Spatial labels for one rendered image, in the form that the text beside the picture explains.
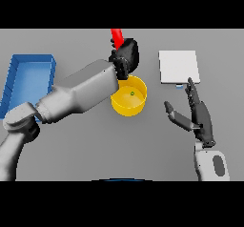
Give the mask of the pale square measuring scale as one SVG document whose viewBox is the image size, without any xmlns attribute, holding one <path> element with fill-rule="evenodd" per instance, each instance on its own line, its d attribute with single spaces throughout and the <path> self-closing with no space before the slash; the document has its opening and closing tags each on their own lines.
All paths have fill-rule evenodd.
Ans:
<svg viewBox="0 0 244 227">
<path fill-rule="evenodd" d="M 160 51 L 158 59 L 162 84 L 183 85 L 189 78 L 200 83 L 195 51 Z"/>
</svg>

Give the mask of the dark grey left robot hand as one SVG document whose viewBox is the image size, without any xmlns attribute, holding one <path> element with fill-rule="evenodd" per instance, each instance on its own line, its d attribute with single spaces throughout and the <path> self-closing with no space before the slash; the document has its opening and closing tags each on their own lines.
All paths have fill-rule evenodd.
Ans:
<svg viewBox="0 0 244 227">
<path fill-rule="evenodd" d="M 139 64 L 139 50 L 133 38 L 125 38 L 121 47 L 112 50 L 109 61 L 113 63 L 118 80 L 127 80 Z"/>
</svg>

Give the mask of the blue tray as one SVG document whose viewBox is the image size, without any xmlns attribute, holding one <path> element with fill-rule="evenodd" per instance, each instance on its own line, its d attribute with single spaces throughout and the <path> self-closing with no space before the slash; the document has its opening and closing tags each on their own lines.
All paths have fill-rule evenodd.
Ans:
<svg viewBox="0 0 244 227">
<path fill-rule="evenodd" d="M 24 102 L 35 105 L 50 93 L 55 67 L 52 54 L 13 54 L 0 99 L 0 119 L 16 106 Z"/>
</svg>

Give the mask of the red beaker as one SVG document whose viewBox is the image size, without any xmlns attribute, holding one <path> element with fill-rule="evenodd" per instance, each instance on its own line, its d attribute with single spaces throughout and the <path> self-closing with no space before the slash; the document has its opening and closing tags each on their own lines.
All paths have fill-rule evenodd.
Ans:
<svg viewBox="0 0 244 227">
<path fill-rule="evenodd" d="M 115 48 L 118 50 L 124 43 L 124 37 L 122 35 L 122 30 L 120 29 L 111 29 L 112 39 L 115 45 Z"/>
</svg>

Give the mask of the yellow bowl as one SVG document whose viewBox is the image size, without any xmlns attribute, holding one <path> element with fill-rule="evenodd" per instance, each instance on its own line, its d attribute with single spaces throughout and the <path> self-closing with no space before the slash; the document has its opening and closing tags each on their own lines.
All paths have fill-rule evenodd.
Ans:
<svg viewBox="0 0 244 227">
<path fill-rule="evenodd" d="M 147 100 L 145 82 L 134 75 L 118 81 L 118 91 L 111 96 L 113 109 L 123 116 L 135 116 L 142 112 Z"/>
</svg>

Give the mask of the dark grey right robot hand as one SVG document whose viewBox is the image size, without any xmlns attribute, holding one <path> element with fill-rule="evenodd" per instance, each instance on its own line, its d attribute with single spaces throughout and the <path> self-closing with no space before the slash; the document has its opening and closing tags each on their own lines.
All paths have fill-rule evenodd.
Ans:
<svg viewBox="0 0 244 227">
<path fill-rule="evenodd" d="M 199 99 L 198 92 L 193 80 L 189 77 L 185 92 L 192 113 L 192 118 L 176 111 L 169 101 L 164 102 L 166 113 L 171 122 L 187 132 L 193 131 L 204 148 L 211 148 L 215 145 L 213 124 L 207 106 Z"/>
</svg>

